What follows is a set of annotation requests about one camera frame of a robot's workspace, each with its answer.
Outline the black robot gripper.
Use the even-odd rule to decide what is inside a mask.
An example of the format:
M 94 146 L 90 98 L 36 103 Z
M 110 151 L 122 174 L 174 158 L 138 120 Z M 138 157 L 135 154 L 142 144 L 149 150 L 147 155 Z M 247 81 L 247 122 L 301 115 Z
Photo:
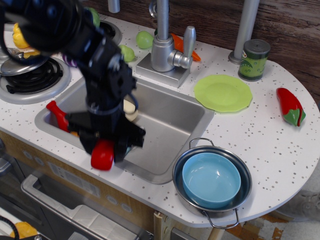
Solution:
M 146 131 L 129 121 L 121 109 L 111 114 L 94 114 L 90 111 L 68 113 L 68 129 L 79 134 L 80 142 L 92 154 L 99 139 L 110 140 L 114 145 L 114 162 L 120 163 L 132 146 L 142 147 Z

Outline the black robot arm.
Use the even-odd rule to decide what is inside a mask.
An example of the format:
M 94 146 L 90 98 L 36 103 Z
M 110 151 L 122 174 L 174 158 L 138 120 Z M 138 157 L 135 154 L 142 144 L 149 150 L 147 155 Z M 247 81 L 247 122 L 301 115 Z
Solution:
M 68 129 L 76 131 L 92 161 L 107 153 L 124 160 L 130 147 L 142 147 L 146 132 L 130 122 L 124 98 L 137 81 L 120 48 L 92 23 L 78 0 L 3 0 L 0 20 L 18 23 L 26 42 L 40 55 L 34 63 L 55 53 L 74 60 L 86 85 L 85 112 L 66 115 Z

